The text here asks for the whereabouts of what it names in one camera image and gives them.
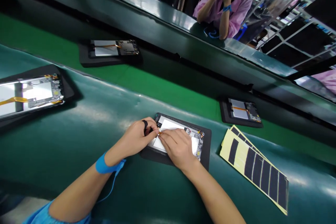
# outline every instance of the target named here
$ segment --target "yellow flex cable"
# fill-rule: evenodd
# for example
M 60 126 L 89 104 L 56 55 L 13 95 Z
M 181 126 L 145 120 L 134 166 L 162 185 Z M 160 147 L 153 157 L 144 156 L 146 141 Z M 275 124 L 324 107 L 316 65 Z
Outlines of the yellow flex cable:
M 8 100 L 5 100 L 3 102 L 0 101 L 0 106 L 8 104 L 8 103 L 16 102 L 16 101 L 24 103 L 24 102 L 28 102 L 28 99 L 27 98 L 23 98 L 23 97 L 12 97 L 12 98 L 10 98 Z
M 56 104 L 56 103 L 60 103 L 60 102 L 62 102 L 61 100 L 58 100 L 58 101 L 52 101 L 51 103 L 52 104 Z

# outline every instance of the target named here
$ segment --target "ring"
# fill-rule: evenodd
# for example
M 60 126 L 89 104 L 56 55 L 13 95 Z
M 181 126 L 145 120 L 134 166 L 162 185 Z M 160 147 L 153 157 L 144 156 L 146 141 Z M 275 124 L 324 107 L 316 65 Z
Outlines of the ring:
M 145 124 L 145 129 L 143 130 L 143 133 L 145 133 L 146 132 L 146 128 L 147 128 L 147 126 L 148 126 L 148 122 L 146 121 L 146 120 L 142 120 L 143 121 L 143 123 Z

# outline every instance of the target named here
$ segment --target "blue wrist strap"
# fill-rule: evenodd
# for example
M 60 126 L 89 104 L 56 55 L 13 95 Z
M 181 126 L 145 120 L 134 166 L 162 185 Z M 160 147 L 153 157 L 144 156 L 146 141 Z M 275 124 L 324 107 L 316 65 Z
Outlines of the blue wrist strap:
M 126 162 L 126 159 L 122 159 L 119 162 L 119 164 L 117 164 L 115 166 L 107 166 L 106 163 L 105 163 L 105 160 L 104 160 L 105 154 L 106 154 L 106 152 L 97 160 L 97 162 L 96 162 L 96 171 L 99 172 L 99 173 L 101 173 L 101 174 L 112 173 L 112 172 L 115 171 L 115 175 L 114 175 L 113 184 L 112 184 L 112 188 L 111 188 L 110 193 L 105 198 L 97 201 L 96 204 L 99 203 L 99 202 L 102 202 L 108 196 L 110 196 L 110 194 L 111 194 L 111 192 L 113 190 L 113 187 L 114 187 L 114 182 L 116 180 L 116 177 L 117 177 L 119 171 L 124 166 L 124 163 Z
M 232 11 L 231 5 L 224 7 L 223 12 L 225 12 L 225 11 Z

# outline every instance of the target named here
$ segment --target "blue sleeve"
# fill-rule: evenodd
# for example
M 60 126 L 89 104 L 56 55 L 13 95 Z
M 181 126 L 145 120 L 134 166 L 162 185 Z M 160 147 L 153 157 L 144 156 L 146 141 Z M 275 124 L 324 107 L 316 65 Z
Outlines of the blue sleeve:
M 40 224 L 40 223 L 48 223 L 48 224 L 67 224 L 67 222 L 58 221 L 54 218 L 52 218 L 49 215 L 49 207 L 50 203 L 42 207 L 41 209 L 37 210 L 35 213 L 33 213 L 31 216 L 26 219 L 26 221 L 23 222 L 23 224 Z M 80 220 L 78 222 L 75 222 L 75 224 L 89 224 L 91 220 L 91 213 L 89 213 L 88 216 L 86 216 L 83 220 Z

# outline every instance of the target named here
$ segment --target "electronic component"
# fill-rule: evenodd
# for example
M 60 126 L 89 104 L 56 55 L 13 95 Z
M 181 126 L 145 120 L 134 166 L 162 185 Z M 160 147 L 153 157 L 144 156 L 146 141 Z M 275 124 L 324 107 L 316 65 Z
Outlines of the electronic component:
M 204 132 L 201 132 L 198 129 L 194 129 L 188 125 L 183 125 L 182 123 L 174 121 L 173 119 L 165 117 L 163 115 L 158 116 L 155 121 L 160 132 L 170 129 L 175 130 L 177 128 L 185 130 L 185 132 L 191 138 L 191 148 L 193 155 L 196 156 L 198 160 L 201 160 Z M 161 140 L 158 137 L 154 138 L 148 144 L 148 146 L 155 149 L 156 151 L 167 153 L 166 149 L 161 143 Z
M 93 40 L 89 49 L 90 58 L 138 55 L 135 40 Z
M 262 128 L 263 124 L 253 102 L 226 98 L 220 101 L 222 121 L 230 124 Z
M 229 98 L 230 116 L 245 120 L 251 120 L 261 123 L 261 119 L 257 113 L 254 103 L 242 102 Z
M 0 119 L 64 103 L 57 74 L 0 84 Z

